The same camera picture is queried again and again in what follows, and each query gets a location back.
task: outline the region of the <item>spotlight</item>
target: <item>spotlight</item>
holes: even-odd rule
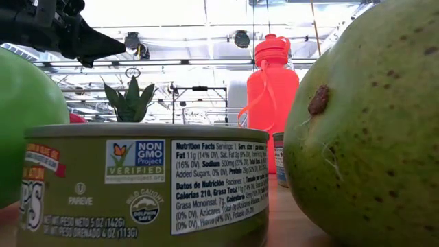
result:
[[[248,48],[250,44],[250,38],[245,30],[238,30],[234,37],[235,45],[241,49]]]
[[[128,52],[129,54],[136,53],[139,45],[140,45],[139,33],[128,32],[128,35],[125,37],[126,52]]]

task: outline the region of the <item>red object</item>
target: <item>red object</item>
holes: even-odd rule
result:
[[[287,38],[268,34],[265,41],[256,46],[256,65],[261,70],[247,80],[248,105],[239,113],[238,119],[248,112],[248,127],[267,131],[268,172],[276,173],[272,134],[283,132],[299,87],[296,72],[286,69],[290,42]]]
[[[66,177],[66,165],[58,164],[58,167],[56,168],[55,175],[57,175],[60,178]]]
[[[87,120],[81,116],[70,113],[70,124],[87,123]]]

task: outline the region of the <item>non gmo project verified logo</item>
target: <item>non gmo project verified logo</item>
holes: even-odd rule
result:
[[[105,183],[165,182],[165,140],[106,143]]]

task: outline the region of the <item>wooden table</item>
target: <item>wooden table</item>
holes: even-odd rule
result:
[[[336,247],[337,244],[298,208],[289,189],[270,175],[270,226],[265,247]],[[0,247],[15,247],[14,221],[0,226]]]

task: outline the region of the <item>can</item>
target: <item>can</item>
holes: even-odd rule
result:
[[[279,185],[288,188],[285,167],[283,166],[283,132],[273,134],[274,156],[276,158],[276,177]]]
[[[268,137],[141,123],[32,128],[17,246],[262,246]]]

